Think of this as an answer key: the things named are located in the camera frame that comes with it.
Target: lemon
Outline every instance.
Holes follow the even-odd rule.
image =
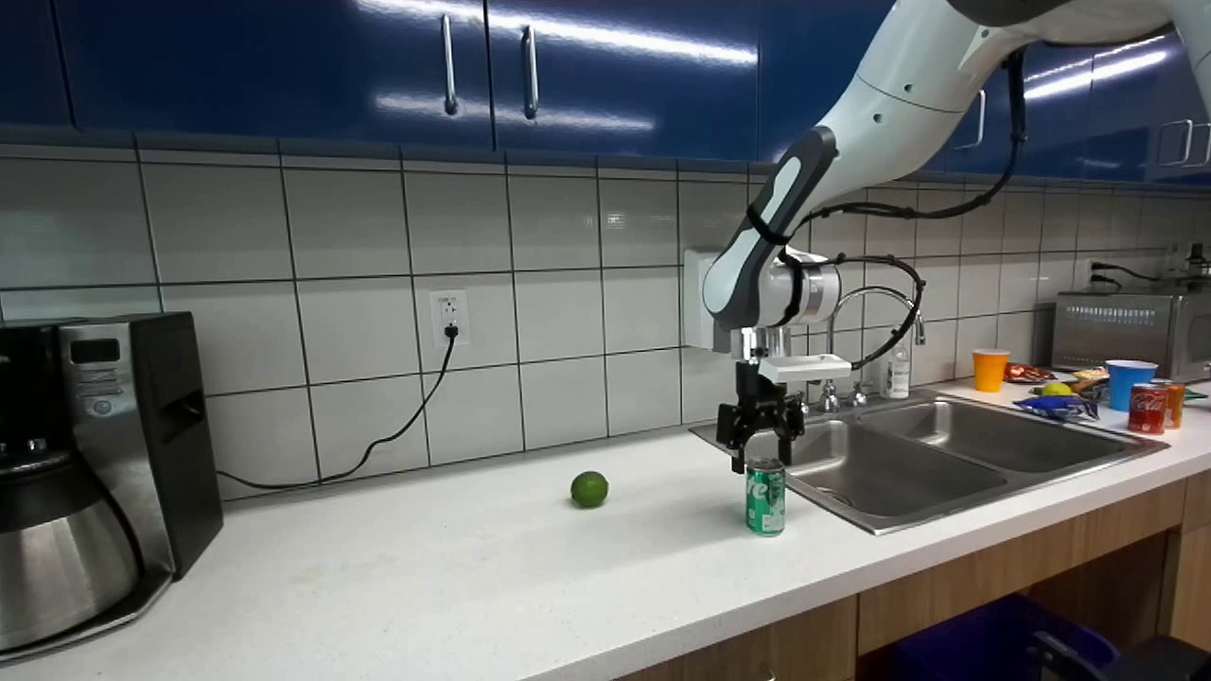
[[[1048,383],[1043,387],[1043,395],[1072,395],[1072,388],[1068,388],[1063,383]]]
[[[572,481],[572,500],[582,509],[602,505],[609,493],[609,482],[596,470],[586,470]]]

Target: blue bin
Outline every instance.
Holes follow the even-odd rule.
[[[897,681],[1034,681],[1027,656],[1035,631],[1051,634],[1101,669],[1119,657],[1109,641],[1014,594],[893,646]]]

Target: silver handle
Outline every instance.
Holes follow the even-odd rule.
[[[985,114],[988,113],[988,93],[980,90],[980,128],[976,131],[976,141],[970,144],[964,144],[962,147],[955,147],[954,149],[975,149],[976,147],[983,144],[983,122]]]
[[[534,27],[526,27],[522,35],[526,44],[526,58],[529,61],[529,92],[526,101],[526,118],[533,119],[538,115],[538,41],[534,38]]]
[[[446,45],[446,113],[458,113],[458,92],[454,90],[454,44],[450,40],[450,16],[442,15],[442,42]]]
[[[1194,131],[1205,127],[1207,128],[1207,143],[1206,148],[1203,150],[1203,160],[1196,164],[1183,164],[1183,168],[1200,168],[1207,164],[1211,164],[1211,122],[1200,122],[1190,128],[1190,137],[1194,137]]]
[[[1184,147],[1186,151],[1182,154],[1181,159],[1178,159],[1176,161],[1169,161],[1166,164],[1161,164],[1160,159],[1158,158],[1157,162],[1161,167],[1166,167],[1166,166],[1184,166],[1186,162],[1190,160],[1190,142],[1194,141],[1194,121],[1192,121],[1190,119],[1184,119],[1184,120],[1180,120],[1180,121],[1169,121],[1165,125],[1160,126],[1160,131],[1158,132],[1158,137],[1157,137],[1157,141],[1158,141],[1157,154],[1158,154],[1158,156],[1160,154],[1160,144],[1159,144],[1159,142],[1160,142],[1160,135],[1164,135],[1166,127],[1173,127],[1176,125],[1186,126],[1186,147]]]

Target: electrical outlet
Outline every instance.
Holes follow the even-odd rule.
[[[429,311],[432,316],[435,345],[444,348],[449,343],[446,327],[452,324],[458,327],[454,344],[471,344],[471,314],[466,307],[466,291],[431,291]]]

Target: microwave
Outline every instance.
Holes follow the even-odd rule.
[[[1205,380],[1211,362],[1211,291],[1060,293],[1051,364],[1081,370],[1106,360],[1157,364],[1157,376]]]

